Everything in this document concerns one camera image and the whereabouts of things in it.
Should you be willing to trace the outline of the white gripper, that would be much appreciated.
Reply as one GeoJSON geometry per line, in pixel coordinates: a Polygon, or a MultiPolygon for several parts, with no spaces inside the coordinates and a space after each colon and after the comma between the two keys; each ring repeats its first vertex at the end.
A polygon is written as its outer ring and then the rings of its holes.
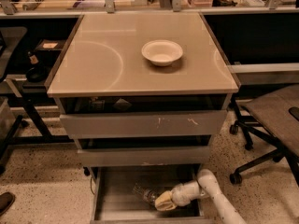
{"type": "Polygon", "coordinates": [[[200,187],[197,181],[193,180],[184,184],[178,184],[162,193],[154,202],[158,211],[171,211],[177,206],[186,206],[191,201],[200,197],[200,187]]]}

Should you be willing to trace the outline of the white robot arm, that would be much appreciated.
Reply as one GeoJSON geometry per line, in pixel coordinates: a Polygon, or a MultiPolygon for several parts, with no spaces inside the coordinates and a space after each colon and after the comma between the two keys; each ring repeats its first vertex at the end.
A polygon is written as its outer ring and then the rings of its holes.
{"type": "Polygon", "coordinates": [[[247,224],[221,191],[216,176],[208,169],[201,169],[194,180],[165,191],[154,204],[158,211],[170,211],[206,197],[214,203],[223,224],[247,224]]]}

